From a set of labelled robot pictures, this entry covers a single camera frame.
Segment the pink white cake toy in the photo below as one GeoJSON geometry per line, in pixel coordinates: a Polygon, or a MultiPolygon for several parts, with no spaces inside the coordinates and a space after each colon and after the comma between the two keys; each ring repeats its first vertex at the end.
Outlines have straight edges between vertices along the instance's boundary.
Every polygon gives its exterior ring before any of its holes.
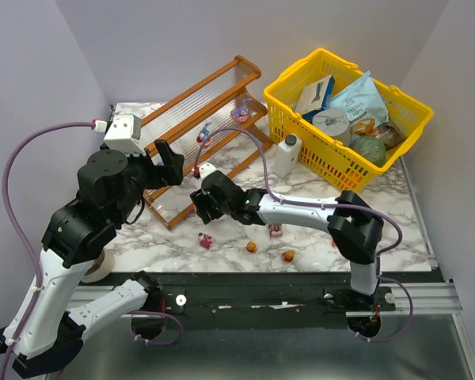
{"type": "Polygon", "coordinates": [[[283,227],[281,224],[268,224],[268,233],[270,238],[280,238],[283,236],[283,227]]]}

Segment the tape roll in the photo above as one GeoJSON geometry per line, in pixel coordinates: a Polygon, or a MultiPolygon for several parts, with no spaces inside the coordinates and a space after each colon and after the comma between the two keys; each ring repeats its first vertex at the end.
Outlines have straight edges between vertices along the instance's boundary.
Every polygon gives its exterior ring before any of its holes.
{"type": "Polygon", "coordinates": [[[82,277],[83,283],[95,283],[108,276],[115,265],[115,258],[111,253],[106,253],[103,249],[99,257],[92,263],[92,266],[82,277]]]}

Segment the small burger toy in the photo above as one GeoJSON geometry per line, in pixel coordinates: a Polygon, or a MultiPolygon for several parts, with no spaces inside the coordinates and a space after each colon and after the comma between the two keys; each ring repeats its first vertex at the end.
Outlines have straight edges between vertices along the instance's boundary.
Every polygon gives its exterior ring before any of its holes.
{"type": "Polygon", "coordinates": [[[246,250],[249,252],[249,253],[255,253],[257,251],[257,244],[253,241],[250,241],[247,245],[246,245],[246,250]]]}

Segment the white bottle grey cap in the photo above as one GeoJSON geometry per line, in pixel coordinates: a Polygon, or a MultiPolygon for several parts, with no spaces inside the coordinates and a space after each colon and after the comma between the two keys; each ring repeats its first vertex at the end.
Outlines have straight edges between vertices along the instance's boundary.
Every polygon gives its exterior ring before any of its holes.
{"type": "Polygon", "coordinates": [[[273,172],[279,178],[286,177],[296,166],[302,148],[302,140],[289,134],[277,146],[273,172]]]}

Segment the green melon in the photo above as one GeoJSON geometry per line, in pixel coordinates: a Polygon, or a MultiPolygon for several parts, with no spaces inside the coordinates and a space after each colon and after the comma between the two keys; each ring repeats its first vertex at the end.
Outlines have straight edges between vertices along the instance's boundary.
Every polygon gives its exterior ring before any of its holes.
{"type": "Polygon", "coordinates": [[[371,136],[358,137],[349,147],[373,165],[382,167],[386,163],[386,147],[380,139],[371,136]]]}

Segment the purple bunny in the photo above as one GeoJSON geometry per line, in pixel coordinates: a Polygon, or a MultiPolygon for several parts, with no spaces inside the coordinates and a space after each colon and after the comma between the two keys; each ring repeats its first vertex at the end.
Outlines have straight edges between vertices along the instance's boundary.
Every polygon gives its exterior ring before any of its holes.
{"type": "Polygon", "coordinates": [[[210,131],[209,127],[212,125],[212,122],[206,122],[202,129],[197,135],[196,141],[200,146],[209,146],[211,144],[211,138],[209,137],[210,131]]]}
{"type": "Polygon", "coordinates": [[[230,112],[230,117],[232,120],[242,124],[245,121],[248,120],[249,118],[249,109],[248,109],[248,103],[251,101],[251,98],[245,98],[241,104],[237,107],[235,107],[231,112],[230,112]]]}

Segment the orange bear toy front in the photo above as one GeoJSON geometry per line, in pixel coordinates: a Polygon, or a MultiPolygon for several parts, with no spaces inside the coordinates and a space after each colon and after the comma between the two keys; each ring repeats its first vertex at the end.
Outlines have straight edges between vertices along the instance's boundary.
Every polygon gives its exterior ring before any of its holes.
{"type": "Polygon", "coordinates": [[[287,250],[282,253],[282,260],[284,262],[292,262],[294,258],[295,258],[295,252],[293,250],[287,250]]]}

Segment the yellow plastic basket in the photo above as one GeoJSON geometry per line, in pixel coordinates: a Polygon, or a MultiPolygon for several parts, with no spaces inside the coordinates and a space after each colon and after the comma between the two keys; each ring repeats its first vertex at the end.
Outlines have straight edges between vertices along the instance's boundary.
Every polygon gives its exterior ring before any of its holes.
{"type": "Polygon", "coordinates": [[[302,142],[299,161],[339,190],[360,192],[421,136],[427,105],[318,48],[264,90],[269,135],[302,142]]]}

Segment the dark pink cake toy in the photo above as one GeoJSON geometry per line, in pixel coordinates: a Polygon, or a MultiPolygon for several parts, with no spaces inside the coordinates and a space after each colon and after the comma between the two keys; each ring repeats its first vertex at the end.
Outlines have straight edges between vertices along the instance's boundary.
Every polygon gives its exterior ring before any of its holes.
{"type": "Polygon", "coordinates": [[[199,245],[205,249],[210,249],[213,244],[213,237],[209,234],[198,233],[199,245]]]}

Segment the brown snack packet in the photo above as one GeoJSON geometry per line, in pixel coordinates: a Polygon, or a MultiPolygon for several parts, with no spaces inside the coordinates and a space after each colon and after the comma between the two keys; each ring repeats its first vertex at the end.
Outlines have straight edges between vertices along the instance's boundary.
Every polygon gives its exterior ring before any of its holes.
{"type": "Polygon", "coordinates": [[[392,150],[407,139],[405,133],[392,120],[377,126],[376,137],[383,143],[386,150],[392,150]]]}

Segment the wooden tiered shelf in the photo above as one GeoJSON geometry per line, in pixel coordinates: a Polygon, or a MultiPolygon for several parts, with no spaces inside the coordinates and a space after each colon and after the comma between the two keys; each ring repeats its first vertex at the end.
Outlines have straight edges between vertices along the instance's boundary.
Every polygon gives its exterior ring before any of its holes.
{"type": "Polygon", "coordinates": [[[239,161],[229,173],[235,177],[269,149],[273,141],[256,123],[267,110],[246,86],[259,79],[260,68],[241,55],[197,82],[159,109],[142,118],[140,143],[152,159],[159,158],[154,145],[165,140],[171,149],[184,155],[183,176],[193,173],[194,164],[207,162],[248,131],[259,141],[248,157],[239,161]]]}

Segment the light blue chips bag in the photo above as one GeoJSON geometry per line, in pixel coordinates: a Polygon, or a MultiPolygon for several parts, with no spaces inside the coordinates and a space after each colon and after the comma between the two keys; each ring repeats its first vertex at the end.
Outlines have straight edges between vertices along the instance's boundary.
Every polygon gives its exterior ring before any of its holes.
{"type": "Polygon", "coordinates": [[[342,108],[346,112],[351,136],[356,138],[376,137],[377,126],[389,122],[388,109],[370,71],[333,96],[328,108],[342,108]]]}

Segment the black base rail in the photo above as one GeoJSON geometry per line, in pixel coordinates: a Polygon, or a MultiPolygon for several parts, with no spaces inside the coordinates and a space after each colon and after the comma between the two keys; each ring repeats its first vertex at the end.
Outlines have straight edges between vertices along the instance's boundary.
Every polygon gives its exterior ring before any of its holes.
{"type": "Polygon", "coordinates": [[[113,275],[112,283],[127,279],[153,291],[146,309],[165,310],[187,331],[346,329],[356,318],[395,309],[385,301],[389,287],[359,295],[345,273],[139,272],[113,275]]]}

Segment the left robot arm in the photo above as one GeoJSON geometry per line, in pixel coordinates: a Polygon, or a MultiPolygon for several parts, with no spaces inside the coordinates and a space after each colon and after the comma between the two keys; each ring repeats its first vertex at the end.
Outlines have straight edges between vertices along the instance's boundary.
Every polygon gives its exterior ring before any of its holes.
{"type": "Polygon", "coordinates": [[[184,156],[165,140],[154,145],[161,156],[126,156],[103,149],[78,173],[74,200],[51,217],[42,238],[31,290],[10,324],[0,329],[0,354],[15,355],[13,369],[23,379],[57,372],[81,351],[97,331],[126,314],[169,319],[161,284],[145,272],[84,306],[68,303],[104,247],[116,237],[146,190],[179,185],[184,156]]]}

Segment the grey round tin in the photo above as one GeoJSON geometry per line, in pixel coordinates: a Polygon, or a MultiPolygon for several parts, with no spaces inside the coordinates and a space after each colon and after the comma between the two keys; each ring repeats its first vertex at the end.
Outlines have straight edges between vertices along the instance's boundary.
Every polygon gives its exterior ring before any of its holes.
{"type": "Polygon", "coordinates": [[[351,143],[350,122],[342,108],[328,108],[312,119],[312,124],[328,137],[340,141],[344,146],[351,143]]]}

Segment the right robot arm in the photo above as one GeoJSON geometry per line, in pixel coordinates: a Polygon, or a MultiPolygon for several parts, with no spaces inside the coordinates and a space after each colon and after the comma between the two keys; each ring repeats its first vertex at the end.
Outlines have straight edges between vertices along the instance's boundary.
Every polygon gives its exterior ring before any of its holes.
{"type": "Polygon", "coordinates": [[[244,190],[215,171],[190,198],[205,224],[227,215],[246,226],[281,224],[325,232],[350,262],[351,290],[370,297],[378,288],[376,249],[385,215],[354,192],[325,199],[281,196],[261,188],[244,190]]]}

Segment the blue white box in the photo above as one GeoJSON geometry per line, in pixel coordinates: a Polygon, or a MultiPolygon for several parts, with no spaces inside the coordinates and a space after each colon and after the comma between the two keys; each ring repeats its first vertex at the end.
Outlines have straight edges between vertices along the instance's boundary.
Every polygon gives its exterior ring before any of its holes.
{"type": "Polygon", "coordinates": [[[330,74],[307,85],[303,89],[294,111],[304,120],[311,122],[315,115],[328,108],[334,84],[335,79],[330,74]]]}

